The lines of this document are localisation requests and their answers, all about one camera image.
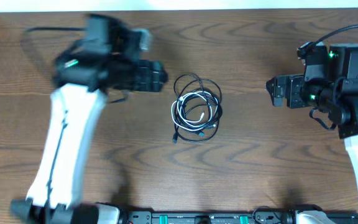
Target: green led indicator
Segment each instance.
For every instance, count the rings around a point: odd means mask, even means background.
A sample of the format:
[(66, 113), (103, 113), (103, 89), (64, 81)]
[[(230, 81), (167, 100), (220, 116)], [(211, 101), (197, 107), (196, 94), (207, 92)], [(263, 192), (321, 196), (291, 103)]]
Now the green led indicator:
[(329, 56), (329, 58), (334, 58), (334, 57), (336, 57), (337, 55), (336, 55), (333, 51), (330, 51), (330, 52), (328, 53), (328, 56)]
[(70, 68), (71, 66), (74, 66), (78, 64), (78, 60), (77, 59), (73, 59), (71, 61), (68, 61), (65, 63), (65, 68)]

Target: wood grain surface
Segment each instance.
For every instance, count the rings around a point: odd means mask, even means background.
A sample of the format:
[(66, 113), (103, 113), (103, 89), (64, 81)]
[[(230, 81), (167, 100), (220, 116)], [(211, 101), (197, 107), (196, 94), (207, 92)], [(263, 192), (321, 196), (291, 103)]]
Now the wood grain surface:
[[(315, 203), (358, 212), (356, 180), (337, 132), (309, 119), (307, 108), (274, 108), (265, 91), (269, 78), (303, 72), (297, 47), (358, 23), (358, 9), (101, 13), (150, 29), (153, 46), (144, 58), (161, 60), (170, 81), (162, 93), (133, 93), (103, 111), (84, 200), (181, 211)], [(33, 26), (83, 27), (85, 15), (0, 14), (0, 223), (17, 223), (9, 203), (25, 197), (37, 173), (50, 118), (50, 62), (83, 35), (31, 34), (39, 55), (29, 58), (21, 34)], [(340, 42), (358, 42), (358, 30), (328, 43)], [(172, 144), (172, 86), (185, 72), (223, 91), (221, 126), (206, 143)]]

